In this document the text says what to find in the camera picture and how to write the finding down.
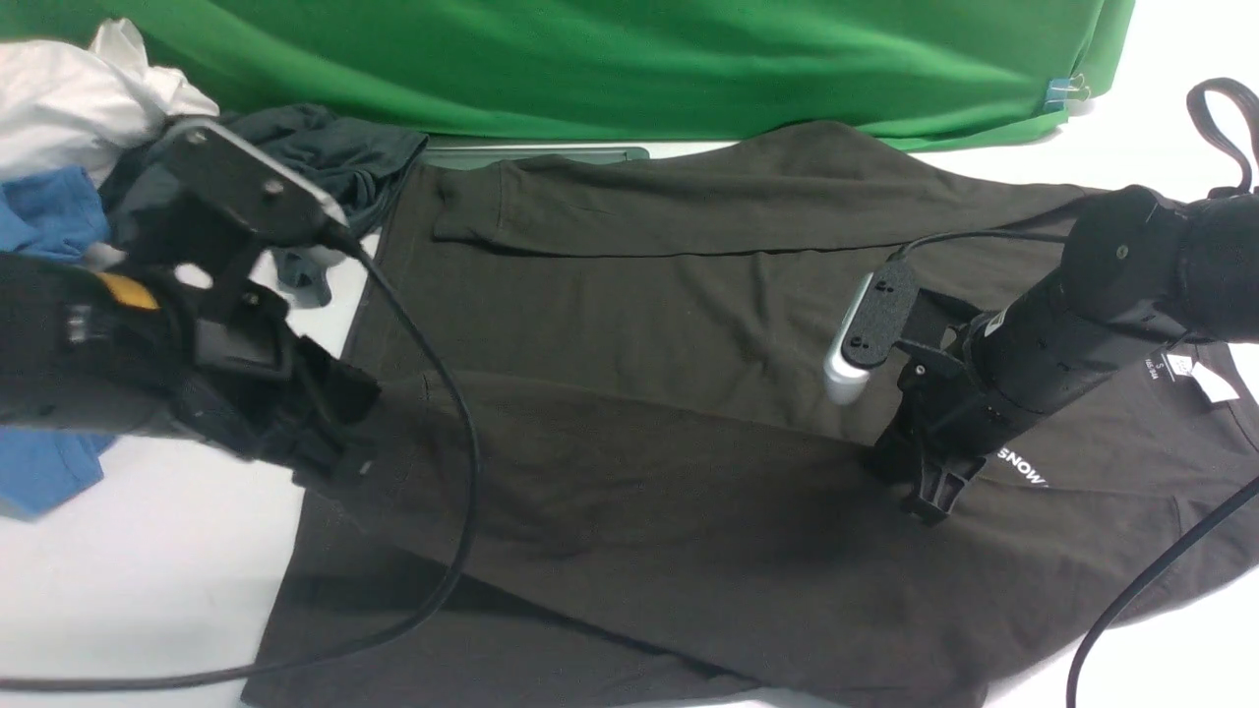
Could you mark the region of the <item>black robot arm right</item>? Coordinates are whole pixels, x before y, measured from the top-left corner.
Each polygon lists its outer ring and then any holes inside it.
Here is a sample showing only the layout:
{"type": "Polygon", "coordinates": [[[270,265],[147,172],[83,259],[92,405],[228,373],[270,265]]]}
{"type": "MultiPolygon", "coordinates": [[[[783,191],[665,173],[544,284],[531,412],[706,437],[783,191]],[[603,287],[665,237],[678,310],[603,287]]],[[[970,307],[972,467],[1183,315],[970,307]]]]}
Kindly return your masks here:
{"type": "Polygon", "coordinates": [[[842,401],[891,351],[906,354],[900,403],[862,464],[901,489],[910,515],[944,520],[990,454],[1156,350],[1256,339],[1256,155],[1219,128],[1211,93],[1231,100],[1249,134],[1256,93],[1210,78],[1183,98],[1201,139],[1239,165],[1238,184],[1187,207],[1146,186],[1093,198],[1058,238],[1056,268],[1007,307],[982,311],[917,282],[910,254],[947,233],[869,273],[823,374],[842,401]]]}

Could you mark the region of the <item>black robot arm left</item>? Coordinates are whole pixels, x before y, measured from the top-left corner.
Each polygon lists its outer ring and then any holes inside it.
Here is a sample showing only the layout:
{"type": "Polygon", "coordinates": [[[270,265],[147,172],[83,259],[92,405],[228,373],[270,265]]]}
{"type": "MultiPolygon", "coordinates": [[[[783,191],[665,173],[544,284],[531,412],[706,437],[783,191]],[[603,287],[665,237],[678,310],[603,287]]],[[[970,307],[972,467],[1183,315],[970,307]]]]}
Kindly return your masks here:
{"type": "Polygon", "coordinates": [[[319,203],[179,197],[140,215],[108,270],[4,254],[3,422],[198,441],[354,488],[376,452],[358,426],[381,391],[251,278],[269,247],[341,234],[319,203]]]}

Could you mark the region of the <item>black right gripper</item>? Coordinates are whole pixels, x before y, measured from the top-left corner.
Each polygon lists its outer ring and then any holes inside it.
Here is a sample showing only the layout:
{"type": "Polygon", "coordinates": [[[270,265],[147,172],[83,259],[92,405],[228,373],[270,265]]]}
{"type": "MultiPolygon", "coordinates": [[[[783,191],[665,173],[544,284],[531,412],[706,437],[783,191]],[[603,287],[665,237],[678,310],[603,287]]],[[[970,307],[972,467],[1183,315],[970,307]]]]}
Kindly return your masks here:
{"type": "Polygon", "coordinates": [[[901,402],[864,465],[885,488],[910,488],[900,509],[919,522],[947,520],[1013,430],[1010,402],[973,358],[988,319],[966,301],[922,290],[896,341],[910,358],[896,380],[901,402]]]}

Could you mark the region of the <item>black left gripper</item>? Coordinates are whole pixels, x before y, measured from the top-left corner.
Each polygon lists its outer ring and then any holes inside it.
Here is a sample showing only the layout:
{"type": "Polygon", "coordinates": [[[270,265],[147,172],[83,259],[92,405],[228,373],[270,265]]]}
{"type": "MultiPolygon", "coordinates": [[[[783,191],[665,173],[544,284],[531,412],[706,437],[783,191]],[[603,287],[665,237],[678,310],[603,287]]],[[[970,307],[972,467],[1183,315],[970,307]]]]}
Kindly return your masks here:
{"type": "Polygon", "coordinates": [[[325,224],[319,202],[212,205],[178,197],[121,213],[118,243],[126,270],[174,301],[184,358],[178,422],[195,438],[257,459],[290,389],[286,462],[301,488],[334,498],[360,488],[378,459],[364,426],[381,385],[319,341],[296,339],[287,306],[251,278],[266,249],[315,244],[325,224]]]}

